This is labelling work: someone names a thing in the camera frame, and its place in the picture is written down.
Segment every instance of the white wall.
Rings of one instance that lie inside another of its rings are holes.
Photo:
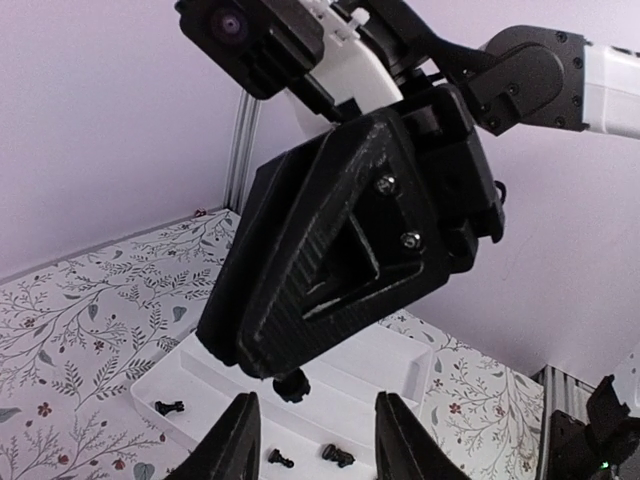
[[[533,24],[640,51],[632,0],[409,3],[469,46]],[[255,163],[303,138],[283,99],[267,104]],[[483,139],[509,187],[505,239],[411,310],[525,373],[551,363],[597,383],[640,341],[640,142],[525,126]]]
[[[240,89],[173,4],[3,3],[0,278],[222,203]]]

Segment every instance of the red flower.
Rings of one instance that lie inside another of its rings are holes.
[[[47,402],[44,402],[42,405],[38,406],[38,415],[41,417],[47,417],[53,410]]]

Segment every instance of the white box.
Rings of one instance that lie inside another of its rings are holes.
[[[261,479],[373,480],[376,396],[397,393],[419,417],[432,356],[428,345],[374,325],[305,365],[311,394],[299,404],[288,404],[275,394],[271,381],[225,367],[191,335],[134,383],[131,393],[143,417],[193,450],[233,398],[256,392],[262,414]],[[162,417],[153,406],[157,400],[181,400],[185,412]],[[323,461],[320,452],[329,443],[352,453],[356,464],[340,469]],[[298,467],[269,464],[273,448]]]

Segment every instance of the floral pattern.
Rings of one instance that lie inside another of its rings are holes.
[[[194,328],[239,217],[207,214],[0,286],[0,480],[157,480],[188,452],[129,386]],[[422,422],[472,478],[534,478],[542,391],[406,312],[437,352]]]
[[[380,322],[436,353],[422,423],[472,479],[534,479],[542,386],[407,312]]]

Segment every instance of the camera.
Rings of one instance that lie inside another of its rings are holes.
[[[187,38],[259,100],[324,57],[322,25],[298,0],[180,0],[176,10]]]

